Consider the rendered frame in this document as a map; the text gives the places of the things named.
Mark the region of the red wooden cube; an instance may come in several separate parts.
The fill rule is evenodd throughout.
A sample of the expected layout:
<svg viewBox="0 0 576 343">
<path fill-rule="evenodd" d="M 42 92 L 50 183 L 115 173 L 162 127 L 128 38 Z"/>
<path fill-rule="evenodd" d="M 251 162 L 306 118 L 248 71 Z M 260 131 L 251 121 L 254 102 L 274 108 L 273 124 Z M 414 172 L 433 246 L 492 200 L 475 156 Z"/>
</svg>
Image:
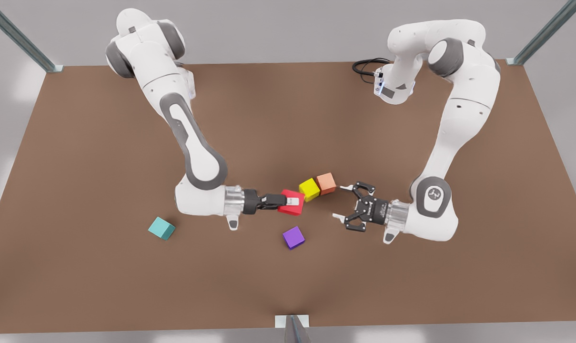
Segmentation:
<svg viewBox="0 0 576 343">
<path fill-rule="evenodd" d="M 281 194 L 285 195 L 287 202 L 286 205 L 279 206 L 277 211 L 294 216 L 301 215 L 303 211 L 305 194 L 288 189 L 284 189 Z"/>
</svg>

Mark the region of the orange wooden cube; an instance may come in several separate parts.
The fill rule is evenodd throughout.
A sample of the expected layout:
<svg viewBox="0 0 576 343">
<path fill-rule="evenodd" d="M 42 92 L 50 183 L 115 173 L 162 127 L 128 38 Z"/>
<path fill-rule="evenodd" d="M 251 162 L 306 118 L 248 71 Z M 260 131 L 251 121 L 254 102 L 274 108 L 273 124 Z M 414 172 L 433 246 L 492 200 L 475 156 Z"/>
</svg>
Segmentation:
<svg viewBox="0 0 576 343">
<path fill-rule="evenodd" d="M 320 195 L 332 193 L 336 190 L 336 183 L 331 173 L 320 174 L 315 178 Z"/>
</svg>

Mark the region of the yellow wooden cube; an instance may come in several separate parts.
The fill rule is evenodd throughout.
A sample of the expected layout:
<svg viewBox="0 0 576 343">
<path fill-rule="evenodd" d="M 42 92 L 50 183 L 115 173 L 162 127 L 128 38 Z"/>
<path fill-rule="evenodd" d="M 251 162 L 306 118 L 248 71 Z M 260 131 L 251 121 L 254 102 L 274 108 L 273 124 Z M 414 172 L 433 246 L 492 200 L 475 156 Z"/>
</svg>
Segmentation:
<svg viewBox="0 0 576 343">
<path fill-rule="evenodd" d="M 305 182 L 299 184 L 299 192 L 304 195 L 305 202 L 309 202 L 312 199 L 318 197 L 321 193 L 321 190 L 314 178 L 309 178 Z"/>
</svg>

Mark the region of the purple wooden cube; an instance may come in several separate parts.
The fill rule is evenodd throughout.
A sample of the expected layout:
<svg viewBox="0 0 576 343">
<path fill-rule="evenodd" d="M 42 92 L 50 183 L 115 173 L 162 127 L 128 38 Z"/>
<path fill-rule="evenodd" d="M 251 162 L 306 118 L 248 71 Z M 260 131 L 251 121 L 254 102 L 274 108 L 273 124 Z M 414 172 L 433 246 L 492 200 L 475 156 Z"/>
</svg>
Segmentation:
<svg viewBox="0 0 576 343">
<path fill-rule="evenodd" d="M 303 233 L 301 232 L 299 226 L 295 226 L 284 232 L 282 237 L 285 240 L 286 245 L 290 250 L 294 249 L 295 247 L 299 247 L 299 245 L 305 243 L 305 238 Z"/>
</svg>

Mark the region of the teal wooden cube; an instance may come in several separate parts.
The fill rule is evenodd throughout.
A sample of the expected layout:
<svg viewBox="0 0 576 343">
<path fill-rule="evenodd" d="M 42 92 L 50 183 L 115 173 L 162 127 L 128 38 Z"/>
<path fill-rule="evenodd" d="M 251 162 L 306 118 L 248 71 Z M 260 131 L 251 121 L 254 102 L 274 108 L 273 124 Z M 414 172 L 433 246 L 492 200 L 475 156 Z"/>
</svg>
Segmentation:
<svg viewBox="0 0 576 343">
<path fill-rule="evenodd" d="M 148 228 L 148 232 L 153 233 L 155 236 L 165 241 L 170 238 L 174 231 L 175 226 L 160 217 L 156 217 Z"/>
</svg>

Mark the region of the silver frame post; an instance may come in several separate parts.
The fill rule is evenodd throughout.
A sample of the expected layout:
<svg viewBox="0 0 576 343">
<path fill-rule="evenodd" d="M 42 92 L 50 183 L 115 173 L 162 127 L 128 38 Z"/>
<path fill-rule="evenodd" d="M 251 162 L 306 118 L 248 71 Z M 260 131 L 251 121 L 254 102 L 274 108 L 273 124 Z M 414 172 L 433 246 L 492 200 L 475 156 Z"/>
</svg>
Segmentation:
<svg viewBox="0 0 576 343">
<path fill-rule="evenodd" d="M 0 30 L 45 72 L 63 71 L 63 65 L 53 63 L 1 10 Z"/>
<path fill-rule="evenodd" d="M 567 0 L 562 8 L 543 26 L 507 65 L 523 66 L 576 13 L 576 0 Z"/>
<path fill-rule="evenodd" d="M 312 343 L 306 330 L 309 327 L 307 314 L 275 315 L 275 328 L 285 330 L 284 343 Z"/>
</svg>

